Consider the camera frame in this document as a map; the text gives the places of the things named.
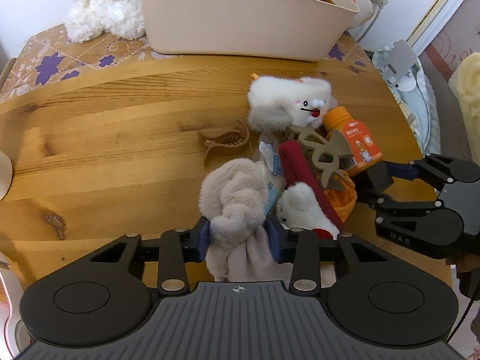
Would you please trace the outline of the orange vitamin bottle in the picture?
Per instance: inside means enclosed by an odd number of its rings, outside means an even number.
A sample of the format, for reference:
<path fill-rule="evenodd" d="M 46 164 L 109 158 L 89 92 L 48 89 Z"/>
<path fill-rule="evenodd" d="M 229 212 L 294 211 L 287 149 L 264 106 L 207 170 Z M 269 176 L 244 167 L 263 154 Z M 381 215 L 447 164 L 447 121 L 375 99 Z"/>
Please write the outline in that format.
<path fill-rule="evenodd" d="M 343 158 L 341 167 L 350 177 L 360 174 L 383 160 L 383 153 L 366 124 L 354 119 L 345 107 L 337 106 L 327 112 L 323 118 L 323 126 L 328 139 L 334 132 L 338 132 L 348 144 L 352 156 Z"/>

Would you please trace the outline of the taupe hair claw clip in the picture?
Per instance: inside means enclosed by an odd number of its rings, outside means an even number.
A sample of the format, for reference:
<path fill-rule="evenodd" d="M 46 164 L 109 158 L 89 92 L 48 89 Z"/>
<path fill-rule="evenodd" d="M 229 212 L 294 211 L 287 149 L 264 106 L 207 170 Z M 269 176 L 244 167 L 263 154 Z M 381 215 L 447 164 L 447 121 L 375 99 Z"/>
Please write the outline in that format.
<path fill-rule="evenodd" d="M 299 127 L 291 124 L 285 132 L 285 139 L 298 141 L 314 173 L 320 176 L 320 185 L 323 189 L 345 191 L 345 187 L 335 176 L 347 181 L 347 176 L 341 169 L 340 160 L 353 158 L 353 152 L 342 133 L 334 131 L 327 140 L 311 125 Z"/>

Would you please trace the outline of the red white plush headband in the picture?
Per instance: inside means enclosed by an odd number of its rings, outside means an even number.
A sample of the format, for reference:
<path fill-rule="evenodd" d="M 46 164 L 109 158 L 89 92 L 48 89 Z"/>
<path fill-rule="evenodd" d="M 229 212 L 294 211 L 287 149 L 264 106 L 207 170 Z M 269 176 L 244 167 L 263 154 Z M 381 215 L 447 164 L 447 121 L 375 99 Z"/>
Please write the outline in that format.
<path fill-rule="evenodd" d="M 319 186 L 300 144 L 280 144 L 279 156 L 286 188 L 277 200 L 278 221 L 284 228 L 310 230 L 320 239 L 337 239 L 343 221 Z"/>

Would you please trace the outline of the beige plush sock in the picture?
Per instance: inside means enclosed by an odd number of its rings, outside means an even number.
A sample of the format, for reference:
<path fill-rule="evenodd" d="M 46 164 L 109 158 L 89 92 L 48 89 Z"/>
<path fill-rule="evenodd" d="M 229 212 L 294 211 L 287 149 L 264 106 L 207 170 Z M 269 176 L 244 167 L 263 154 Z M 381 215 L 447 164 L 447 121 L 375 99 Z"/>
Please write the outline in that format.
<path fill-rule="evenodd" d="M 290 263 L 275 262 L 263 227 L 268 201 L 260 165 L 236 158 L 209 173 L 199 211 L 210 222 L 206 264 L 215 281 L 288 283 Z"/>

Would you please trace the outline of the white plush slipper toy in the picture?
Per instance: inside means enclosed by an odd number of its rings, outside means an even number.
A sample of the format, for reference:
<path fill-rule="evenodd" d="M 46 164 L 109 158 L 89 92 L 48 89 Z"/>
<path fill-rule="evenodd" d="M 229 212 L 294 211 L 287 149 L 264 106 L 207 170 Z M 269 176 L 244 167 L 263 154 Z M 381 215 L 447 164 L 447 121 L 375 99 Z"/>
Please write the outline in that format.
<path fill-rule="evenodd" d="M 256 76 L 247 100 L 248 124 L 260 133 L 282 133 L 290 125 L 318 128 L 326 113 L 338 105 L 329 81 L 307 76 Z"/>

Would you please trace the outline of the bread bun packet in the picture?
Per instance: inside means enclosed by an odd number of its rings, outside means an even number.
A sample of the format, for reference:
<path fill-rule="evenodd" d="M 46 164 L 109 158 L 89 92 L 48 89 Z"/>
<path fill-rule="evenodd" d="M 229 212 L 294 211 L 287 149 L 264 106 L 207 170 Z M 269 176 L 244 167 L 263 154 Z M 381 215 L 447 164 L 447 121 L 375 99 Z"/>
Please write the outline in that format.
<path fill-rule="evenodd" d="M 258 155 L 265 188 L 268 192 L 264 212 L 269 214 L 275 209 L 277 200 L 287 185 L 281 165 L 278 139 L 270 133 L 261 133 L 259 136 Z"/>

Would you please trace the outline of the white phone stand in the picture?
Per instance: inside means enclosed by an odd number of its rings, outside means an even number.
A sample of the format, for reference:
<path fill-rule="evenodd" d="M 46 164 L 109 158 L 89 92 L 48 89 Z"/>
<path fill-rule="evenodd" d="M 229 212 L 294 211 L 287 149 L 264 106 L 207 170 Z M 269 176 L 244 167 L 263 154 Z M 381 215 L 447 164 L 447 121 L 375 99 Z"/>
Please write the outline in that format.
<path fill-rule="evenodd" d="M 406 41 L 396 41 L 381 63 L 382 78 L 388 86 L 401 92 L 413 91 L 416 87 L 416 79 L 412 72 L 412 66 L 416 60 L 415 52 Z"/>

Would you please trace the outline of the brown hair claw clip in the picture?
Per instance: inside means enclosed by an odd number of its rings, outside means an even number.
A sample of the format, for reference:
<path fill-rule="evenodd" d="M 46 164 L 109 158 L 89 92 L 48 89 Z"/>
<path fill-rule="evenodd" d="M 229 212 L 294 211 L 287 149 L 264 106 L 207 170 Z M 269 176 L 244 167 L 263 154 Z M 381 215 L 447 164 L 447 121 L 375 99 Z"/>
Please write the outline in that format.
<path fill-rule="evenodd" d="M 204 147 L 203 165 L 207 166 L 211 155 L 233 156 L 243 152 L 251 152 L 251 131 L 247 125 L 237 119 L 235 127 L 217 135 L 203 130 L 197 131 L 199 142 Z"/>

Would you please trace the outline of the white red headphones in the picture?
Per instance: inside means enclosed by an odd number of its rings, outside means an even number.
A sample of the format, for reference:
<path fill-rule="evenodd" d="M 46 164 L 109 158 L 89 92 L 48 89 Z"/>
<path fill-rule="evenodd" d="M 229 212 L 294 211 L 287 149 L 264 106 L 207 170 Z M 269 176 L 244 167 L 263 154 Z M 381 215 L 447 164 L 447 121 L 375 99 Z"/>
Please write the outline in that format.
<path fill-rule="evenodd" d="M 1 253 L 1 359 L 15 359 L 32 343 L 20 316 L 20 300 L 24 294 L 11 263 Z"/>

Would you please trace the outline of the beige plastic storage bin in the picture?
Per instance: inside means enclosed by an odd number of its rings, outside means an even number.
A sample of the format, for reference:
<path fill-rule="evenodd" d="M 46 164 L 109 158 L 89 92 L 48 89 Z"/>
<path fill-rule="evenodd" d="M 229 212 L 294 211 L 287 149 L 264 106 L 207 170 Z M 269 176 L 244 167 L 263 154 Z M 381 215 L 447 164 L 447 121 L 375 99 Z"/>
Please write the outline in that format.
<path fill-rule="evenodd" d="M 353 0 L 141 0 L 150 46 L 166 55 L 320 61 L 359 11 Z"/>

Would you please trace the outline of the patterned brown table mat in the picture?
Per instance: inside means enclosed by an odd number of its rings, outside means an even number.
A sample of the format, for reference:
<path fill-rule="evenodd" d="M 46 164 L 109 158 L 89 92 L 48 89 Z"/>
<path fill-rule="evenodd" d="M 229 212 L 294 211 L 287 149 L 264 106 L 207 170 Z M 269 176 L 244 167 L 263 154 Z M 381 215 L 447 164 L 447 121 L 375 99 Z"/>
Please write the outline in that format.
<path fill-rule="evenodd" d="M 145 37 L 128 41 L 105 33 L 73 43 L 61 24 L 28 39 L 1 88 L 1 101 L 86 73 L 166 57 L 154 51 Z"/>

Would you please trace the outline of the white plush lamb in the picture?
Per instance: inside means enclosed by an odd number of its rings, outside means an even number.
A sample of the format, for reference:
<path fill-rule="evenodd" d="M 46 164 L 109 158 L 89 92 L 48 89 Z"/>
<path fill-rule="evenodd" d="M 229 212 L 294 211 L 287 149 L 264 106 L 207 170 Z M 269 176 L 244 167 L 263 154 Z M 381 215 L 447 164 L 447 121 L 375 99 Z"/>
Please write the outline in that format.
<path fill-rule="evenodd" d="M 74 43 L 91 41 L 103 33 L 134 40 L 145 35 L 140 0 L 71 0 L 64 25 Z"/>

